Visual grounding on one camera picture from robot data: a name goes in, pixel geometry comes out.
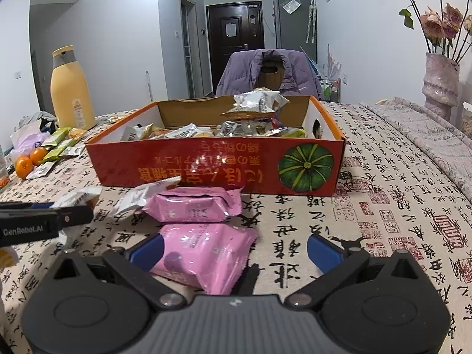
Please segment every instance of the cardboard box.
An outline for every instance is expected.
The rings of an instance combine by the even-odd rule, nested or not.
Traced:
[[[161,101],[110,126],[87,143],[104,186],[136,187],[182,175],[187,185],[242,187],[244,192],[331,196],[336,190],[345,138],[314,97],[288,96],[280,112],[287,127],[310,138],[229,137],[120,142],[125,126],[150,123],[177,129],[194,123],[216,126],[233,107],[233,96]],[[322,139],[315,139],[319,127]]]

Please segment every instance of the bottle label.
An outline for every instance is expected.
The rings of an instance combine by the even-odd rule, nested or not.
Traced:
[[[72,100],[72,106],[74,107],[74,118],[76,120],[76,126],[79,129],[86,128],[86,120],[83,118],[83,110],[80,99]]]

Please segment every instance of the calligraphy-printed tablecloth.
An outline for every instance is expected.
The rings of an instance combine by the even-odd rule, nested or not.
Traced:
[[[321,275],[306,253],[308,236],[320,231],[339,246],[359,246],[375,256],[407,249],[418,260],[449,308],[452,323],[442,354],[472,353],[472,249],[467,235],[472,206],[413,143],[368,109],[327,104],[348,138],[332,198],[244,195],[244,213],[231,222],[254,227],[260,237],[249,264],[262,269],[256,294],[287,294]],[[107,126],[101,117],[92,132]],[[100,186],[87,152],[61,162],[34,181],[12,183],[0,201],[54,201],[74,188]],[[158,228],[140,212],[108,217],[126,188],[103,188],[94,222],[72,248],[99,255],[107,246],[129,247]],[[31,353],[20,327],[24,305],[63,246],[57,240],[17,246],[20,263],[0,273],[6,308],[6,341],[17,354]]]

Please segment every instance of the chair backrest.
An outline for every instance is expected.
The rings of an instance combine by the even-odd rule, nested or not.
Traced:
[[[284,80],[284,73],[285,69],[281,59],[265,60],[260,69],[259,79],[254,87],[278,91]]]

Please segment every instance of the flower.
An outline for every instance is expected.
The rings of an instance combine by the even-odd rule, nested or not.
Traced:
[[[457,33],[459,33],[459,28],[452,25],[452,23],[444,18],[443,20],[444,34],[448,39],[454,40]]]
[[[468,32],[472,30],[472,15],[468,15],[464,20],[464,28]]]
[[[462,13],[459,9],[453,8],[451,5],[448,5],[443,10],[444,19],[449,21],[451,25],[457,30],[460,29],[462,23]]]
[[[429,8],[423,16],[419,17],[423,31],[428,37],[435,39],[445,37],[444,26],[440,15]]]

